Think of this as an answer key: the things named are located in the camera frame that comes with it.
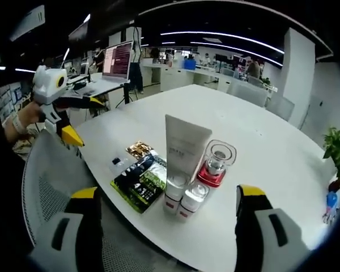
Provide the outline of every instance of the person's arm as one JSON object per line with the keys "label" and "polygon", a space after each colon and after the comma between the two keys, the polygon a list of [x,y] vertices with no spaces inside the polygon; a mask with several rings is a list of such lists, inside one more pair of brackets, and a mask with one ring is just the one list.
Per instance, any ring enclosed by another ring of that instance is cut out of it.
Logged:
{"label": "person's arm", "polygon": [[[38,122],[40,112],[40,107],[35,102],[30,102],[23,109],[21,109],[18,112],[18,117],[24,128],[30,124]],[[7,141],[11,144],[14,144],[20,137],[20,134],[16,131],[16,128],[12,124],[12,118],[7,120],[4,131]]]}

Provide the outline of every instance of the chair backrest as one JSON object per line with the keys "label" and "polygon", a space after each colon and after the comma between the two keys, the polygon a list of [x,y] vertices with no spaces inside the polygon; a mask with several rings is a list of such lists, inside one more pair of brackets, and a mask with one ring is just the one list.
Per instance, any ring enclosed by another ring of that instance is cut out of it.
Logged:
{"label": "chair backrest", "polygon": [[233,71],[233,70],[230,70],[230,69],[224,68],[224,69],[223,69],[223,74],[224,74],[224,75],[229,75],[230,77],[233,77],[233,76],[234,76],[234,71]]}
{"label": "chair backrest", "polygon": [[295,104],[277,93],[272,94],[271,100],[268,101],[267,111],[276,114],[280,118],[289,121]]}
{"label": "chair backrest", "polygon": [[264,107],[267,100],[266,90],[250,85],[247,82],[234,84],[228,93],[260,107]]}
{"label": "chair backrest", "polygon": [[263,82],[262,80],[255,78],[253,76],[248,75],[248,82],[252,85],[255,85],[257,87],[262,87],[263,86]]}

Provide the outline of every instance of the potted plant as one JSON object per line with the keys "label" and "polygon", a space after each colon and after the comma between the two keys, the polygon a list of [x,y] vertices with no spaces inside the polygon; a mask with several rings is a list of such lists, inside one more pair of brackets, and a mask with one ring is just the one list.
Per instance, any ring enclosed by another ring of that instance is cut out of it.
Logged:
{"label": "potted plant", "polygon": [[340,189],[340,130],[331,127],[329,133],[324,135],[324,140],[324,159],[331,157],[337,169],[337,180],[330,183],[329,192],[337,192]]}

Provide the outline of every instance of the white tube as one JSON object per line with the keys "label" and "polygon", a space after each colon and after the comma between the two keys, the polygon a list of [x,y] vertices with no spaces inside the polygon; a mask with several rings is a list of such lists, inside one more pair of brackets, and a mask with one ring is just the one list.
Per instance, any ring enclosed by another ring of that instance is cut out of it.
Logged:
{"label": "white tube", "polygon": [[210,129],[165,115],[167,179],[194,175],[212,133]]}

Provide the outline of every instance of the green leaves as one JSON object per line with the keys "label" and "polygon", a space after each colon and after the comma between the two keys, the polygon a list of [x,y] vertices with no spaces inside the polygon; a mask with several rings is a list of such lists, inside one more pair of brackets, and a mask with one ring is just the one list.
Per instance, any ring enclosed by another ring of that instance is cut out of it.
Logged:
{"label": "green leaves", "polygon": [[340,130],[335,127],[329,128],[329,133],[324,135],[324,147],[326,148],[324,159],[331,157],[338,170],[337,176],[340,178]]}

